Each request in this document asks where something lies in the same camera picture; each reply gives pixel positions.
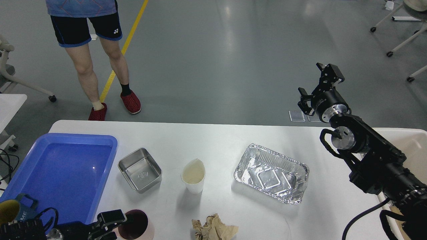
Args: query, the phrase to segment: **black cable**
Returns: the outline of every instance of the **black cable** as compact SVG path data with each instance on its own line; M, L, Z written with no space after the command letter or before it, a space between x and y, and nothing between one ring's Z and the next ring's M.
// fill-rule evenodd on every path
M41 211L39 214L37 214L34 218L39 219L44 213L46 213L49 210L53 210L55 212L55 222L53 223L53 227L56 227L58 224L58 210L56 208L46 208L43 211ZM52 225L52 218L44 226L44 229L45 229L44 231L47 231L51 225Z
M5 180L6 178L8 178L8 177L9 177L9 182L10 182L10 180L12 179L12 172L13 172L13 167L10 165L10 157L9 157L9 155L7 154L7 152L6 152L5 150L0 149L0 151L3 151L3 152L5 152L5 153L6 153L6 156L7 156L7 160L8 160L8 162L6 162L6 161L5 161L1 156L0 156L0 160L1 160L4 164L6 164L6 166L8 166L8 169L9 169L9 173L8 173L8 174L6 174L6 176L4 176L2 179L0 179L0 181Z
M380 212L380 220L381 220L381 225L383 226L383 230L386 233L387 237L390 240L398 240L397 237L395 236L395 234L392 232L392 229L390 228L389 222L387 221L387 216L394 218L396 220L405 222L406 218L403 215L394 213L392 211L389 210L382 210Z
M11 181L11 179L12 179L12 173L16 170L16 168L17 168L17 167L18 167L18 165L19 165L19 157L18 157L17 155L8 154L8 153L7 153L5 150L3 150L3 149L0 149L0 151L4 152L4 153L0 153L0 161L2 161L4 164L6 164L6 165L8 166L8 169L9 169L9 173L8 173L6 176L4 176L2 179L0 179L0 181L5 180L6 178L9 178L9 182L10 182L10 181ZM8 162L6 162L6 161L1 157L1 155L6 156L6 157L7 157ZM17 163L16 163L16 166L15 166L15 167L12 167L12 165L11 165L11 163L10 163L10 157L11 157L11 156L16 157L16 159L17 159Z
M389 198L386 198L384 201L382 201L381 203L373 206L372 208L360 213L359 215L355 216L348 224L347 226L345 226L344 232L342 233L342 240L345 240L345 238L347 237L347 233L351 227L351 225L353 225L357 220L359 220L361 217L379 209L380 207L384 206L386 203L388 203L390 201Z
M340 158L340 159L344 159L343 156L341 156L341 154L336 153L332 147L327 143L327 141L325 140L325 136L326 134L330 134L336 138L342 138L341 135L338 132L332 131L330 129L323 129L322 132L320 133L320 142L323 144L323 146L326 148L326 150L328 152L330 152L334 157L336 158Z

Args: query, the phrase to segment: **white sock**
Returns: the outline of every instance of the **white sock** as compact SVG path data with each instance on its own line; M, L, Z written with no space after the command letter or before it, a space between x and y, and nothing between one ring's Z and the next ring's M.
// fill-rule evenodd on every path
M101 101L93 102L92 105L94 106L95 111L98 111L104 108L104 105L101 104Z

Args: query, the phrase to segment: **blue plastic tray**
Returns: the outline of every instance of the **blue plastic tray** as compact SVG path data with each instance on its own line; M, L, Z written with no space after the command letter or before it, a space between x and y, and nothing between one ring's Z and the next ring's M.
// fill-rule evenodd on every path
M27 193L37 211L54 207L58 223L93 221L117 150L108 135L48 133L39 137L0 202ZM42 217L43 223L49 218Z

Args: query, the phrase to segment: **gray floor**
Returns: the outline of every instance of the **gray floor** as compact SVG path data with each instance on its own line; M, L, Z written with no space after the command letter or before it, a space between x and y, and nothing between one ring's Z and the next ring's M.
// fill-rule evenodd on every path
M119 1L121 45L142 4ZM327 126L291 122L288 114L298 109L297 88L317 85L315 64L322 62L339 66L346 77L339 92L372 127L427 129L427 72L405 80L427 64L427 35L386 57L421 26L388 20L371 33L388 13L383 0L151 0L126 53L143 110L126 112L115 80L107 120ZM86 120L91 104L56 42L44 1L2 1L0 21L16 49L8 61L15 76L58 98L51 103L26 87L13 90L28 96L6 128L23 159L57 120ZM90 48L102 91L111 68L99 41Z

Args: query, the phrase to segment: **person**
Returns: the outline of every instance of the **person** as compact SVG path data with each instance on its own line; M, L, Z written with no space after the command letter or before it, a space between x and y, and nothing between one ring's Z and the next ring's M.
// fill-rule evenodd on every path
M70 56L77 71L80 85L92 102L93 108L88 120L104 121L107 105L100 102L98 79L93 70L89 51L88 21L99 36L102 48L110 59L122 87L120 97L131 114L141 111L141 103L129 88L129 71L119 40L122 30L119 23L116 0L46 0L47 12L52 20L55 35L61 47Z

